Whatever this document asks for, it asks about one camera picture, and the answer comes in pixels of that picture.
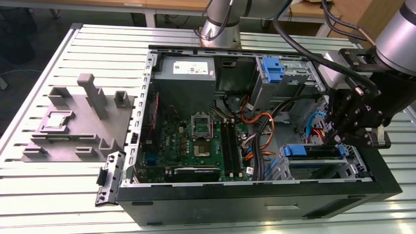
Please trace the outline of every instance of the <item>motherboard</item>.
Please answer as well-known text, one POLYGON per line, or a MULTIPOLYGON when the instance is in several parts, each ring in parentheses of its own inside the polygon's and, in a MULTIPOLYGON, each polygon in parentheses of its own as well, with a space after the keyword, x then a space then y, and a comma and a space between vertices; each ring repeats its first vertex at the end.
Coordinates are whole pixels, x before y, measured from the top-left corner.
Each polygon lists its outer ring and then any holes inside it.
POLYGON ((245 138, 245 124, 233 121, 210 121, 209 116, 202 119, 197 115, 192 120, 164 121, 158 151, 144 152, 137 166, 138 181, 169 182, 173 170, 184 174, 201 173, 204 178, 217 174, 218 181, 248 180, 237 148, 245 138))

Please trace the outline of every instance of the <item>aluminum workbench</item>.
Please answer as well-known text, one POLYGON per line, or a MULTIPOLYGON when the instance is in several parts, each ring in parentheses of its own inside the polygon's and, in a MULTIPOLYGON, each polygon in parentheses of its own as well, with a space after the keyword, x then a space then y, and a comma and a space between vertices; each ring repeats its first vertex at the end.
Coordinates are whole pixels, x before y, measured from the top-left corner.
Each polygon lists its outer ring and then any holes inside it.
MULTIPOLYGON (((309 50, 357 48, 345 39, 293 37, 309 50)), ((416 230, 416 116, 410 108, 386 128, 392 147, 380 150, 402 193, 330 219, 192 226, 138 227, 120 206, 94 207, 101 162, 24 163, 22 149, 50 103, 53 85, 70 93, 80 73, 92 73, 104 92, 126 92, 142 83, 148 45, 198 46, 190 30, 84 25, 70 29, 0 139, 0 233, 404 233, 416 230)), ((242 49, 292 51, 277 35, 241 33, 242 49)))

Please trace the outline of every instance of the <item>expansion slot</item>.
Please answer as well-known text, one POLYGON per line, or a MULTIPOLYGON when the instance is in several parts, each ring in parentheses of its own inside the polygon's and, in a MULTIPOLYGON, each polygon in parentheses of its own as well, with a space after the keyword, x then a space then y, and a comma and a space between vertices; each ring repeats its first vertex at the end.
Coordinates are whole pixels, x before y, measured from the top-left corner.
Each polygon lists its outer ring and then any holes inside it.
POLYGON ((238 152, 234 137, 234 125, 230 123, 221 123, 221 139, 222 139, 222 156, 224 156, 224 171, 238 176, 241 172, 238 152))
POLYGON ((240 169, 240 156, 238 156, 238 148, 236 145, 236 134, 233 124, 228 124, 228 143, 233 162, 233 175, 238 176, 241 169, 240 169))
POLYGON ((221 142, 222 142, 222 157, 224 157, 224 172, 226 175, 233 171, 232 156, 228 144, 228 123, 221 123, 221 142))

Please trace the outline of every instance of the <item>label sticker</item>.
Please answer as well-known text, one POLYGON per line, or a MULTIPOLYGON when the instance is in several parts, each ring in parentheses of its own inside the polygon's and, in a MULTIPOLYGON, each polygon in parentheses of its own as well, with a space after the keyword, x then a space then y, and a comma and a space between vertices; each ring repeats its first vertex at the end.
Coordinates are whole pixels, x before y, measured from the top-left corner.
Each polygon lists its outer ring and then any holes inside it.
POLYGON ((124 3, 124 6, 142 6, 142 5, 137 3, 124 3))
POLYGON ((250 111, 253 110, 252 104, 248 103, 248 104, 245 105, 245 107, 246 107, 246 109, 249 109, 250 111))
POLYGON ((176 61, 173 63, 173 74, 208 75, 208 63, 176 61))
POLYGON ((254 173, 254 169, 252 167, 246 167, 245 173, 252 175, 254 173))

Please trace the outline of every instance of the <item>green circuit board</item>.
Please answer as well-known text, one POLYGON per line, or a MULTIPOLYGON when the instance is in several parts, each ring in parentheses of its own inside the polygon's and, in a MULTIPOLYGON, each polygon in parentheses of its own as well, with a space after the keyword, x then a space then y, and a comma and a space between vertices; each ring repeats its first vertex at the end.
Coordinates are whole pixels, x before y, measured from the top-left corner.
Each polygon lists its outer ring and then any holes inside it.
MULTIPOLYGON (((194 123, 197 129, 204 129, 204 123, 194 123)), ((192 139, 192 126, 189 120, 165 121, 161 127, 160 150, 158 153, 144 152, 145 178, 149 183, 162 183, 166 168, 194 167, 218 168, 221 170, 221 181, 246 181, 245 173, 242 177, 236 175, 229 177, 224 172, 222 142, 221 142, 221 123, 210 122, 212 138, 192 139)), ((240 139, 246 132, 244 124, 234 124, 236 138, 240 139)))

